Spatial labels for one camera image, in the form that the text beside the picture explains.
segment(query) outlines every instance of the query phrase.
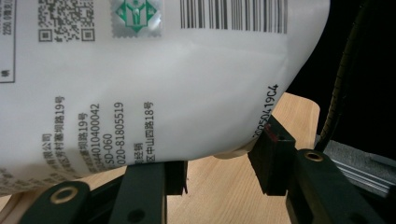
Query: white plastic bag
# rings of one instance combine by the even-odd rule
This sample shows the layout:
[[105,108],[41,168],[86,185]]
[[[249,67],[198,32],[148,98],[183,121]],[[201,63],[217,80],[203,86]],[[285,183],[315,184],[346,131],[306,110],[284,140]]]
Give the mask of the white plastic bag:
[[0,0],[0,196],[259,136],[329,0]]

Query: black cable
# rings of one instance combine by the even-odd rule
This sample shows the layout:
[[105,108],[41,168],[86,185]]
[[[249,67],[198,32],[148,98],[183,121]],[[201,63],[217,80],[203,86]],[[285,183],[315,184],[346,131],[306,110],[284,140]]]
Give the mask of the black cable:
[[364,47],[364,40],[368,34],[379,2],[379,0],[363,0],[360,5],[338,67],[329,112],[314,150],[324,151],[332,139],[337,124],[343,115],[349,87],[354,78],[359,78],[356,70],[357,66],[359,66],[361,49]]

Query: wooden surface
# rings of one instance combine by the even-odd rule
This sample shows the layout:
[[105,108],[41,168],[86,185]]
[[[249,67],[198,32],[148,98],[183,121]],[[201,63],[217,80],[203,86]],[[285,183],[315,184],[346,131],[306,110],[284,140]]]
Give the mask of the wooden surface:
[[[313,148],[319,108],[305,98],[284,93],[274,117],[297,140],[296,147]],[[122,175],[125,168],[81,180],[95,189]],[[290,223],[285,197],[262,194],[248,157],[229,160],[207,157],[189,161],[189,193],[168,196],[168,223]],[[0,223],[14,224],[43,189],[13,195],[0,213]],[[0,209],[9,196],[0,198]]]

